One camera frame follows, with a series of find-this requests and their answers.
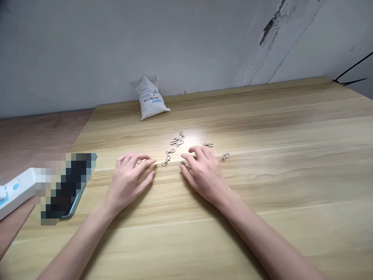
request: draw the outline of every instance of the white device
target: white device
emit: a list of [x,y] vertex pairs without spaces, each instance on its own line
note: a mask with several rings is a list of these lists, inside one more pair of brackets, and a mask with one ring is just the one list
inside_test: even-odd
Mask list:
[[29,168],[5,186],[0,186],[0,220],[35,195],[36,176],[40,173],[39,170]]

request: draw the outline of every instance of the barcode label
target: barcode label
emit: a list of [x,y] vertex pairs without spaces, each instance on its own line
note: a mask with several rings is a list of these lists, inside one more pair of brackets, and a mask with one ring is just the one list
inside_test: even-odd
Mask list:
[[149,97],[147,99],[144,99],[144,102],[149,101],[149,100],[156,100],[159,99],[158,97]]

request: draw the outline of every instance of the wrist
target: wrist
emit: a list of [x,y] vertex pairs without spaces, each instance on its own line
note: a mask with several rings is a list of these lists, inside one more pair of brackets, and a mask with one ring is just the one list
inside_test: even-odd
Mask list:
[[225,197],[223,197],[218,203],[216,203],[215,206],[223,215],[225,215],[241,201],[241,197],[237,193],[229,189]]
[[96,205],[95,211],[108,219],[114,219],[120,212],[108,201],[107,196]]

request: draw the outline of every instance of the light wood grain surface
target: light wood grain surface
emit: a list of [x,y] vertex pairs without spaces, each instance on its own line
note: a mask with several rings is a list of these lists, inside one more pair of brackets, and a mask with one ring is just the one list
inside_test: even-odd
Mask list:
[[[171,112],[140,121],[139,102],[95,109],[71,152],[97,167],[70,220],[32,213],[2,262],[4,279],[33,279],[104,196],[115,160],[157,159],[153,185],[123,210],[86,279],[262,279],[225,218],[183,179],[180,154],[213,143],[230,187],[331,279],[373,278],[373,101],[324,78],[165,97]],[[172,138],[185,143],[166,167]]]

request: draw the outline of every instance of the black cable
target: black cable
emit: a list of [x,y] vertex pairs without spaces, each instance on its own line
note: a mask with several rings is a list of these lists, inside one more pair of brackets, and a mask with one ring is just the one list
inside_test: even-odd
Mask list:
[[354,64],[352,67],[350,67],[350,68],[348,68],[345,72],[343,72],[342,74],[340,74],[339,76],[338,76],[338,78],[336,78],[335,80],[333,80],[333,81],[335,81],[335,82],[337,82],[338,83],[338,79],[340,78],[340,77],[342,77],[344,74],[346,74],[348,71],[350,71],[351,69],[353,69],[354,67],[356,67],[357,65],[359,65],[360,63],[362,63],[364,60],[366,60],[368,57],[370,57],[371,55],[373,54],[373,52],[371,52],[370,54],[368,54],[366,57],[364,57],[362,60],[360,60],[358,63],[356,63],[356,64]]
[[351,84],[355,84],[356,82],[361,82],[361,81],[364,81],[364,80],[366,80],[366,78],[355,80],[355,81],[351,81],[351,82],[341,83],[341,85],[343,85],[343,86],[349,86]]

